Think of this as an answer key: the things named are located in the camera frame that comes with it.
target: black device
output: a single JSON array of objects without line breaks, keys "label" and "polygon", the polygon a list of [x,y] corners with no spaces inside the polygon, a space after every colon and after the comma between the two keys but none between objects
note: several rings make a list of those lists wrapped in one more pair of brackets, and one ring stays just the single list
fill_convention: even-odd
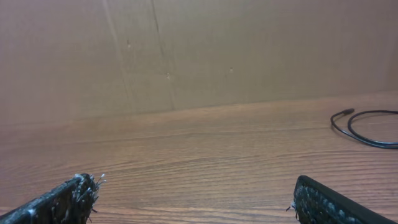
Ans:
[{"label": "black device", "polygon": [[397,224],[304,175],[297,179],[292,207],[303,224]]},{"label": "black device", "polygon": [[90,219],[98,199],[98,190],[105,180],[95,182],[93,175],[75,174],[39,198],[2,216],[0,224],[82,224]]}]

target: coiled cable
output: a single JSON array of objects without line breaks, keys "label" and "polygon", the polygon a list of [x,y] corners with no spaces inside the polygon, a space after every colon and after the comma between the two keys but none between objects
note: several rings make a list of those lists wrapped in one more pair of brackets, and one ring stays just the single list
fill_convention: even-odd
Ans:
[{"label": "coiled cable", "polygon": [[389,110],[371,110],[371,111],[363,111],[360,113],[356,113],[354,115],[352,115],[352,117],[349,118],[348,120],[348,130],[351,132],[347,132],[345,130],[342,130],[341,128],[339,128],[337,126],[337,124],[335,123],[335,117],[343,114],[343,115],[349,115],[352,114],[354,112],[354,109],[347,109],[347,110],[343,110],[342,112],[339,112],[337,114],[334,114],[332,117],[330,117],[330,122],[331,125],[333,125],[333,127],[335,127],[338,131],[342,132],[343,134],[358,140],[364,144],[367,144],[368,146],[373,146],[373,147],[379,147],[382,149],[398,149],[398,142],[384,142],[384,141],[377,141],[377,140],[373,140],[373,139],[369,139],[366,138],[360,134],[358,134],[352,127],[352,122],[353,120],[362,115],[362,114],[367,114],[367,113],[392,113],[392,114],[398,114],[398,111],[389,111]]}]

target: wire strands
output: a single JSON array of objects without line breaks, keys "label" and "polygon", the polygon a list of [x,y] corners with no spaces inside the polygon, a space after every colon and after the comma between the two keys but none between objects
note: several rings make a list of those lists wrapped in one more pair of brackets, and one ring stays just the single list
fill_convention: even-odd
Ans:
[{"label": "wire strands", "polygon": [[360,113],[356,113],[354,115],[352,115],[352,117],[350,117],[350,119],[348,120],[348,130],[351,132],[349,133],[348,131],[342,130],[341,128],[339,128],[336,123],[335,123],[335,117],[343,114],[343,115],[349,115],[352,114],[354,112],[354,109],[347,109],[347,110],[343,110],[342,112],[339,112],[337,114],[334,114],[332,117],[330,117],[330,122],[331,125],[333,125],[333,127],[335,127],[338,131],[342,132],[343,134],[356,139],[364,144],[367,144],[368,146],[373,146],[373,147],[379,147],[382,149],[398,149],[398,142],[384,142],[384,141],[376,141],[373,139],[368,139],[360,134],[358,134],[352,127],[352,122],[353,120],[362,115],[362,114],[367,114],[367,113],[391,113],[391,114],[398,114],[398,111],[389,111],[389,110],[371,110],[371,111],[363,111]]}]

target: cardboard wall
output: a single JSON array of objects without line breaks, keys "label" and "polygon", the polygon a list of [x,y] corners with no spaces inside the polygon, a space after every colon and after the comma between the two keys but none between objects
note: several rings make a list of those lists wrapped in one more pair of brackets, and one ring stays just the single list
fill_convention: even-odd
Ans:
[{"label": "cardboard wall", "polygon": [[1,0],[0,124],[395,88],[398,3]]}]

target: tabletop surface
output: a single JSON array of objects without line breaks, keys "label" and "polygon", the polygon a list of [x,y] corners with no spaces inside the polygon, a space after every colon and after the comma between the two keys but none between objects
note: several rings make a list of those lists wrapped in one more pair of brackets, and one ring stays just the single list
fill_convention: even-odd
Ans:
[{"label": "tabletop surface", "polygon": [[[307,175],[398,222],[398,151],[332,130],[347,108],[398,110],[398,91],[1,126],[0,213],[85,172],[107,180],[94,223],[298,223],[285,209]],[[353,126],[397,141],[397,125]]]}]

